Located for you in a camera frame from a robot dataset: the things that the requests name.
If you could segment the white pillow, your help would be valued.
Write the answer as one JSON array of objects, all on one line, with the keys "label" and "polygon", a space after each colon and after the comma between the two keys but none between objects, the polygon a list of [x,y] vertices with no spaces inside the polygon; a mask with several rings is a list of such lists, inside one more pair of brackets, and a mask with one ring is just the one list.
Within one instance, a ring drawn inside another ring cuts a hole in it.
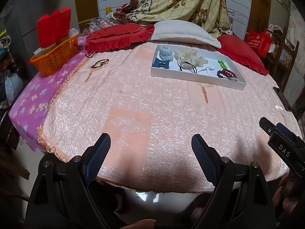
[{"label": "white pillow", "polygon": [[154,24],[150,41],[208,44],[221,49],[221,43],[202,27],[182,20],[164,20]]}]

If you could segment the white shallow tray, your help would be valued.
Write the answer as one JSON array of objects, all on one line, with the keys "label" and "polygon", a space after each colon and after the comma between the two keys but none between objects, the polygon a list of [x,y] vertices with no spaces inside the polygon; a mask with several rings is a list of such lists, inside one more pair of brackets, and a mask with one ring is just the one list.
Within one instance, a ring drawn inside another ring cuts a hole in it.
[{"label": "white shallow tray", "polygon": [[[152,64],[155,58],[159,57],[159,45],[165,45],[172,48],[174,51],[179,50],[197,50],[197,55],[207,59],[208,63],[203,67],[194,67],[188,63],[191,67],[184,69],[178,65],[177,60],[173,56],[173,60],[170,61],[169,69],[154,68]],[[217,51],[208,51],[204,49],[198,49],[189,46],[179,46],[175,44],[158,44],[155,53],[152,58],[151,64],[151,76],[153,77],[166,77],[171,79],[194,81],[200,83],[207,83],[211,85],[218,85],[236,90],[244,90],[246,81],[240,71],[237,69],[233,61]]]}]

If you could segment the cream scrunchie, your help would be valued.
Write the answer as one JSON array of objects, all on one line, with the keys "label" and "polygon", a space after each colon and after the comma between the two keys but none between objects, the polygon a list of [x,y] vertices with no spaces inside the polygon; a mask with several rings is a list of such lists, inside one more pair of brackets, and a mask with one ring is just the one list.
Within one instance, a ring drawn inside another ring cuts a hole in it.
[{"label": "cream scrunchie", "polygon": [[194,67],[203,67],[203,65],[208,63],[206,58],[197,55],[197,50],[195,49],[174,51],[173,56],[177,60],[178,65],[184,69],[191,67],[188,63]]}]

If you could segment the wooden chair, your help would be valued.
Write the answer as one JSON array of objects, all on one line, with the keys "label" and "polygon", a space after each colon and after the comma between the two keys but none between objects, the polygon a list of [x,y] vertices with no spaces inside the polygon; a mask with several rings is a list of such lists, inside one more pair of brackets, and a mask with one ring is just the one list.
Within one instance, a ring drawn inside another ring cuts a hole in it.
[{"label": "wooden chair", "polygon": [[267,53],[263,59],[269,74],[277,83],[281,92],[284,92],[290,77],[299,49],[299,41],[293,45],[287,38],[287,28],[280,30],[267,30],[275,44],[275,49]]}]

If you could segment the red ruffled round cushion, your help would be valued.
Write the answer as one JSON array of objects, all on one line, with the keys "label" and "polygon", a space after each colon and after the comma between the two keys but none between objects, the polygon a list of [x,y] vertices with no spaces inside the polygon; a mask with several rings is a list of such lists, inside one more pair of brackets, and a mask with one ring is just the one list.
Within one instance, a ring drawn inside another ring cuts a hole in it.
[{"label": "red ruffled round cushion", "polygon": [[102,28],[86,37],[85,50],[91,53],[125,49],[134,43],[147,41],[154,30],[153,24],[142,26],[136,23]]}]

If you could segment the purple floral bed sheet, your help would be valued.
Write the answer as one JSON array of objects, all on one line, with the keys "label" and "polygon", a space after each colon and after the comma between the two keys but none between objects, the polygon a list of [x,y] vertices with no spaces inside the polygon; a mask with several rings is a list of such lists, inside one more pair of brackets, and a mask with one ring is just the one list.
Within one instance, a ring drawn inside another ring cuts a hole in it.
[{"label": "purple floral bed sheet", "polygon": [[69,59],[59,71],[48,77],[37,74],[24,88],[9,112],[9,118],[15,129],[34,152],[45,151],[38,142],[37,128],[44,122],[49,103],[58,88],[85,58],[87,53],[85,42],[85,36],[78,38],[80,52]]}]

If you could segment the red heart pillow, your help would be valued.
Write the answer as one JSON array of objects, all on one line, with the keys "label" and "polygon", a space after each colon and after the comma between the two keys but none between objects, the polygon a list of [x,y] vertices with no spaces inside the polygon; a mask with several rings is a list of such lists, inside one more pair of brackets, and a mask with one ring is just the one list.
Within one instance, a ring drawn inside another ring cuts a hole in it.
[{"label": "red heart pillow", "polygon": [[269,71],[265,68],[259,56],[243,40],[235,35],[227,34],[219,36],[217,40],[221,44],[221,48],[218,49],[220,53],[252,71],[263,76],[268,75]]}]

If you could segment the orange plastic basket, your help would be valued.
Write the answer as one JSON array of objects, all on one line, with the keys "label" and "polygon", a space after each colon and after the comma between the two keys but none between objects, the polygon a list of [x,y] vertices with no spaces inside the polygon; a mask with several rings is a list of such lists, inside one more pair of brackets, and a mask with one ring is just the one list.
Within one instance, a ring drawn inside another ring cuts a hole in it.
[{"label": "orange plastic basket", "polygon": [[28,63],[34,65],[37,71],[44,77],[54,74],[80,51],[78,37],[79,33],[74,34],[53,47],[50,51],[39,56],[33,55]]}]

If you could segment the grey refrigerator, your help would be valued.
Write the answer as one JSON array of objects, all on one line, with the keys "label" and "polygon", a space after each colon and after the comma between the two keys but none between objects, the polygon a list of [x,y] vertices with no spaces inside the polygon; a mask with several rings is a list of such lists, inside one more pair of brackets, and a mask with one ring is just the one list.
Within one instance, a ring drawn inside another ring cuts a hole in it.
[{"label": "grey refrigerator", "polygon": [[14,43],[26,48],[39,48],[37,21],[54,10],[53,0],[9,0],[1,18]]}]

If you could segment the pink quilted bedspread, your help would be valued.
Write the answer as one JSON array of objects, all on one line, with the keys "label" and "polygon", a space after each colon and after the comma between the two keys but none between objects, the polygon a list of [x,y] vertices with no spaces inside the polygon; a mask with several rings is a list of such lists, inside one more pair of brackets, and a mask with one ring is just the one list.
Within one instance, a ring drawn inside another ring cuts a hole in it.
[{"label": "pink quilted bedspread", "polygon": [[151,76],[156,44],[83,59],[51,100],[39,143],[69,161],[107,133],[99,179],[138,191],[210,192],[191,148],[194,134],[237,163],[257,161],[268,180],[287,165],[268,146],[259,120],[301,131],[282,108],[275,81],[237,64],[244,90]]}]

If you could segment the blue hair claw clip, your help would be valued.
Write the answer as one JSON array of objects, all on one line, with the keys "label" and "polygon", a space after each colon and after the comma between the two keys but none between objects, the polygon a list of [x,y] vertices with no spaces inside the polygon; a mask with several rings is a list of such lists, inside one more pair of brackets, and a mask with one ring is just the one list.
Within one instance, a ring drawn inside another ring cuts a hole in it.
[{"label": "blue hair claw clip", "polygon": [[160,60],[159,58],[155,58],[152,67],[161,68],[161,69],[169,69],[170,61],[169,60]]}]

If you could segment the red tote bag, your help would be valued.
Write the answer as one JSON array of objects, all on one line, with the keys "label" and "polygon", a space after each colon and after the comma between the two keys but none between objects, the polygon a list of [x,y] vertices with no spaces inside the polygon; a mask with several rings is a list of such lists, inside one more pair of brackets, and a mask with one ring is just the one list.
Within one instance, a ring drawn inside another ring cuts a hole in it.
[{"label": "red tote bag", "polygon": [[246,43],[260,58],[265,58],[272,44],[272,37],[267,29],[260,33],[250,30]]}]

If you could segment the red box in basket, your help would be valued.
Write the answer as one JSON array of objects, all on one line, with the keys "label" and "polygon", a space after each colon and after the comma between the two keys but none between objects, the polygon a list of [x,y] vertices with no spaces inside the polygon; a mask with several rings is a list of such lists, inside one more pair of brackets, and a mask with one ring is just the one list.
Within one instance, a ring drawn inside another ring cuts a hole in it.
[{"label": "red box in basket", "polygon": [[50,15],[43,15],[37,21],[38,42],[40,48],[57,43],[69,34],[71,9],[64,7],[54,10]]}]

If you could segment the light blue scrunchie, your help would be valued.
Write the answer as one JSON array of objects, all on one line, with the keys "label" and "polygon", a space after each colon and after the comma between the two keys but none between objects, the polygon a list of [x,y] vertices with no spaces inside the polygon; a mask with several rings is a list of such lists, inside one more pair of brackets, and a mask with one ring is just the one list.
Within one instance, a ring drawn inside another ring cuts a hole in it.
[{"label": "light blue scrunchie", "polygon": [[159,45],[158,49],[159,49],[159,57],[163,61],[167,61],[167,60],[172,61],[173,60],[173,50],[171,47],[165,46],[165,45]]}]

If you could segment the floral beige blanket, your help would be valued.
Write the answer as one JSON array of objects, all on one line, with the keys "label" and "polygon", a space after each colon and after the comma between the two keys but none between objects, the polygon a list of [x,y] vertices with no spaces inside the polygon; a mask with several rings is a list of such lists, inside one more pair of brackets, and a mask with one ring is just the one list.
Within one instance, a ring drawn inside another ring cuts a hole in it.
[{"label": "floral beige blanket", "polygon": [[114,18],[140,24],[183,20],[198,25],[214,38],[231,31],[226,0],[130,0],[114,13]]}]

